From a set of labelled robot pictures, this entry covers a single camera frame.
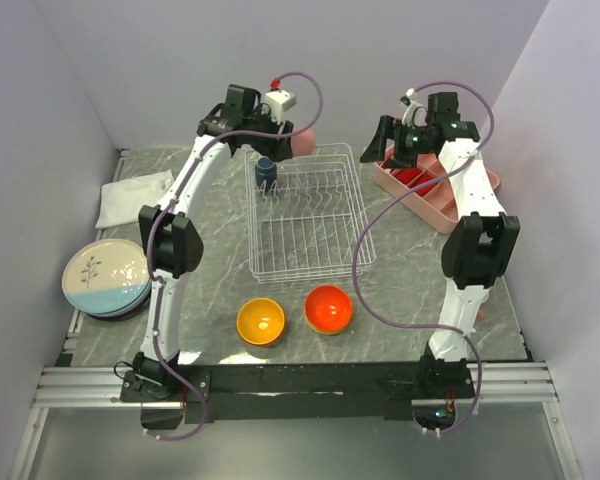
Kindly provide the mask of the dark blue ceramic mug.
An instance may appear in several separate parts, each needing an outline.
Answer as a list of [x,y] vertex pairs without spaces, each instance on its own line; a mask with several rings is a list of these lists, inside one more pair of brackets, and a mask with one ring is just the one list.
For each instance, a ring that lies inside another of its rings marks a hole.
[[260,157],[254,166],[254,179],[257,189],[267,193],[277,187],[276,163],[268,157]]

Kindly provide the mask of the pink plastic cup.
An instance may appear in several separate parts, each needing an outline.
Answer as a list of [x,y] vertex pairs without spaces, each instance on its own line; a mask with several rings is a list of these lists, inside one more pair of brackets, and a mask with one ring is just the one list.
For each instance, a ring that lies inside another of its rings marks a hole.
[[312,129],[294,129],[291,137],[291,150],[294,157],[310,155],[316,147],[316,136]]

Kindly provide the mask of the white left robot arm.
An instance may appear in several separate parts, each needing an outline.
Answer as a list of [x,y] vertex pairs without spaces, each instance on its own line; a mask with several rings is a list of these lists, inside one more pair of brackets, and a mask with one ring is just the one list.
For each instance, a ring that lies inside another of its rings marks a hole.
[[239,148],[248,146],[274,162],[293,156],[293,123],[284,114],[295,103],[295,95],[282,90],[278,78],[265,94],[231,84],[225,100],[199,122],[190,156],[172,187],[156,205],[145,205],[139,212],[151,295],[145,338],[133,370],[145,378],[144,389],[156,401],[173,399],[180,388],[175,370],[184,290],[204,251],[193,217],[212,181]]

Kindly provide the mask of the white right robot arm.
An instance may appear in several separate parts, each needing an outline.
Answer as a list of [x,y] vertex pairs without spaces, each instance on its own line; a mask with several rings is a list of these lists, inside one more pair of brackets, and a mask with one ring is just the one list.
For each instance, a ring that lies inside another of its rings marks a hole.
[[385,161],[390,169],[413,167],[424,154],[435,155],[441,164],[458,222],[441,253],[446,292],[428,349],[437,360],[459,362],[470,355],[467,340],[480,307],[506,271],[520,222],[505,212],[494,193],[481,156],[478,128],[461,118],[457,93],[433,93],[423,106],[415,90],[409,90],[401,101],[406,107],[403,117],[380,117],[361,160],[382,160],[391,143],[394,150]]

